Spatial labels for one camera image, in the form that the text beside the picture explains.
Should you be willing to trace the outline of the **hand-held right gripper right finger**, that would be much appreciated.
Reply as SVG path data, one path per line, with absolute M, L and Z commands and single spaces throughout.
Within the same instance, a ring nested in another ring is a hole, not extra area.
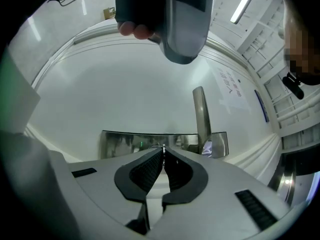
M 199 163 L 208 174 L 203 192 L 187 204 L 169 205 L 149 231 L 151 240 L 243 240 L 260 232 L 236 196 L 249 190 L 277 219 L 290 207 L 271 188 L 230 163 L 185 150 L 178 153 Z

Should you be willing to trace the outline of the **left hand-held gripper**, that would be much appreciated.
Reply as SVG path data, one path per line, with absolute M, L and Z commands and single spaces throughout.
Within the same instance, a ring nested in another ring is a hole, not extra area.
M 206 44 L 214 0 L 115 0 L 116 22 L 161 32 L 160 49 L 180 65 L 190 64 Z

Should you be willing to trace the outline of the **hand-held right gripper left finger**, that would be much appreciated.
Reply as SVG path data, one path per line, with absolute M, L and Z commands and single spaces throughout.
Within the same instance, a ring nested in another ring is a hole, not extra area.
M 112 219 L 146 235 L 150 230 L 147 195 L 163 168 L 163 150 L 69 163 L 68 168 L 88 197 Z

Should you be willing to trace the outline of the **metal door lock plate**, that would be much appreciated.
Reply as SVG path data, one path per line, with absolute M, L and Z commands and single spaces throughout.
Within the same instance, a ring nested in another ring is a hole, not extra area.
M 181 149 L 209 158 L 222 158 L 229 155 L 226 132 L 215 132 L 204 144 L 198 143 L 197 134 L 147 134 L 102 131 L 100 136 L 100 158 L 120 157 L 162 146 Z

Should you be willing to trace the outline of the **white printed paper sheet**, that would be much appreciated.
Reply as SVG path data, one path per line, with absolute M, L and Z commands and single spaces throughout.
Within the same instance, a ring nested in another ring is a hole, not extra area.
M 247 110 L 251 113 L 249 103 L 232 70 L 212 59 L 206 59 L 206 62 L 210 66 L 220 89 L 222 97 L 220 103 L 227 107 L 228 113 L 231 113 L 231 107 Z

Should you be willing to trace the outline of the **dark glass door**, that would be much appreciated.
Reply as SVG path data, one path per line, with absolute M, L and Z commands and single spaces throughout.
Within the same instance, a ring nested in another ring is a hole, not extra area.
M 320 183 L 320 144 L 282 153 L 268 187 L 294 207 L 310 201 Z

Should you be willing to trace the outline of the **person's left hand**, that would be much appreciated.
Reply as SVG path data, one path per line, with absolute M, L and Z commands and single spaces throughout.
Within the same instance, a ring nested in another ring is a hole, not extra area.
M 133 35 L 138 40 L 146 40 L 154 34 L 154 32 L 151 31 L 146 25 L 137 25 L 132 21 L 118 22 L 117 28 L 121 35 Z

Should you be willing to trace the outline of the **long ceiling light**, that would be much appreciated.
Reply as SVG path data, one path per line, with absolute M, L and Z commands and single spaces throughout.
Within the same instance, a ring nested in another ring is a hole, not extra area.
M 249 6 L 251 0 L 241 0 L 238 4 L 236 10 L 234 11 L 232 17 L 230 18 L 230 22 L 233 24 L 237 24 L 244 14 L 246 8 Z

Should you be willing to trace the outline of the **small cardboard box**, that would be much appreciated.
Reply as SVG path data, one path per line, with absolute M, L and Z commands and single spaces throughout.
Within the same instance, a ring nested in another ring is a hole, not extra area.
M 114 18 L 116 15 L 116 8 L 115 7 L 108 7 L 103 10 L 103 16 L 105 20 L 109 20 Z

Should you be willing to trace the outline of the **blue wall sign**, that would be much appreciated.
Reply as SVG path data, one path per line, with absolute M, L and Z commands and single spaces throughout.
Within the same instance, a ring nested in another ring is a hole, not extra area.
M 257 96 L 257 99 L 259 101 L 260 107 L 262 109 L 262 113 L 263 113 L 265 122 L 268 123 L 270 121 L 270 119 L 269 119 L 269 116 L 268 116 L 268 112 L 267 112 L 266 106 L 265 106 L 265 104 L 263 102 L 263 99 L 262 99 L 260 93 L 256 89 L 254 90 L 254 92 L 255 92 L 255 94 Z

